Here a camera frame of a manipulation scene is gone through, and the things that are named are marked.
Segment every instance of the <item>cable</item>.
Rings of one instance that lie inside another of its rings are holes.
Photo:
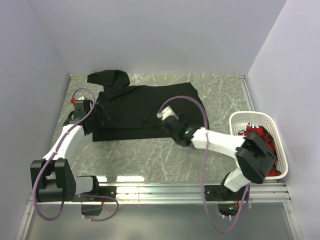
[[[73,95],[72,95],[72,98],[75,97],[76,93],[79,92],[80,90],[85,90],[85,91],[88,91],[91,96],[92,96],[92,99],[93,99],[93,102],[92,102],[92,107],[91,109],[89,110],[89,112],[83,117],[81,118],[79,121],[77,121],[74,125],[72,125],[68,130],[67,132],[64,133],[64,135],[61,137],[60,141],[58,142],[56,148],[55,148],[55,151],[52,153],[52,155],[48,158],[48,160],[46,161],[46,163],[43,165],[43,167],[41,168],[38,176],[36,177],[35,179],[35,182],[34,182],[34,185],[33,185],[33,190],[32,190],[32,202],[33,202],[33,206],[34,206],[34,209],[36,211],[36,213],[44,220],[46,221],[53,221],[53,220],[56,220],[62,213],[62,210],[63,210],[63,207],[64,207],[64,201],[61,202],[61,205],[60,205],[60,210],[58,212],[58,214],[54,217],[47,217],[45,216],[39,209],[39,206],[38,206],[38,203],[37,203],[37,188],[38,188],[38,184],[39,184],[39,181],[40,181],[40,178],[42,176],[42,174],[45,172],[47,166],[49,165],[49,163],[54,159],[55,155],[58,153],[58,150],[60,149],[63,141],[65,140],[65,138],[67,137],[67,135],[79,124],[81,124],[91,113],[92,111],[94,110],[94,107],[96,105],[96,98],[95,98],[95,95],[94,93],[88,89],[88,88],[85,88],[85,87],[82,87],[82,88],[79,88],[77,89]],[[114,200],[116,205],[117,205],[117,208],[115,210],[115,212],[105,218],[105,219],[101,219],[100,221],[104,221],[104,220],[107,220],[107,219],[110,219],[112,218],[118,211],[118,208],[119,208],[119,203],[116,199],[112,198],[112,197],[108,197],[108,196],[95,196],[95,195],[87,195],[88,197],[93,197],[93,198],[104,198],[104,199],[111,199],[111,200]]]
[[[165,107],[165,105],[169,102],[171,102],[172,100],[175,100],[175,99],[186,99],[186,100],[189,100],[191,102],[193,102],[195,105],[197,105],[197,107],[200,109],[201,111],[201,114],[202,114],[202,118],[203,118],[203,126],[205,129],[208,129],[208,121],[207,121],[207,114],[206,114],[206,111],[204,109],[204,107],[195,99],[193,99],[192,97],[189,97],[189,96],[174,96],[174,97],[171,97],[169,98],[167,101],[165,101],[162,106],[160,107],[159,109],[159,113],[163,110],[163,108]],[[245,187],[245,190],[244,190],[244,193],[243,193],[243,196],[242,196],[242,199],[241,199],[241,203],[239,205],[239,209],[238,209],[238,212],[234,218],[234,221],[232,223],[232,225],[225,231],[221,230],[218,228],[217,224],[215,223],[215,221],[212,219],[211,217],[211,214],[209,212],[209,209],[208,209],[208,205],[207,205],[207,202],[206,202],[206,196],[205,196],[205,191],[204,191],[204,171],[205,171],[205,166],[206,166],[206,161],[207,161],[207,158],[208,158],[208,152],[209,152],[209,137],[208,137],[208,133],[206,133],[206,145],[205,145],[205,150],[204,150],[204,157],[203,157],[203,161],[202,161],[202,165],[201,165],[201,171],[200,171],[200,191],[201,191],[201,197],[202,197],[202,201],[203,201],[203,207],[204,207],[204,210],[205,210],[205,213],[206,215],[208,216],[209,218],[209,221],[211,223],[211,225],[214,227],[214,229],[221,233],[221,234],[227,234],[229,232],[231,232],[231,230],[234,228],[234,226],[236,225],[237,221],[238,221],[238,218],[241,214],[241,210],[242,210],[242,206],[243,206],[243,203],[244,203],[244,200],[245,200],[245,197],[247,195],[247,192],[248,192],[248,189],[249,189],[249,186],[250,184],[248,184],[246,187]]]

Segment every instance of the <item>gray wall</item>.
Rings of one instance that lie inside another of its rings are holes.
[[[247,74],[286,0],[30,0],[71,74]]]
[[[31,190],[30,163],[51,145],[69,75],[32,6],[0,2],[0,233],[14,239]]]
[[[289,194],[306,240],[319,239],[320,2],[288,0],[248,74],[256,110],[274,118]]]

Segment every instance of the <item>marble tabletop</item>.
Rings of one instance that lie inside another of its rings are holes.
[[[218,74],[129,74],[131,85],[166,86],[190,82],[197,89],[207,112],[210,130],[228,134],[229,117],[247,111],[245,95],[238,75]],[[103,87],[87,83],[87,75],[76,74],[65,96],[52,144],[61,134],[63,122],[73,105],[72,94],[78,88],[89,88],[96,97]],[[90,95],[80,91],[78,96]],[[198,182],[204,150],[182,147],[171,138],[92,142],[86,136],[69,159],[75,176],[106,177],[108,182]],[[236,168],[235,161],[225,155],[209,152],[205,181],[221,181]]]

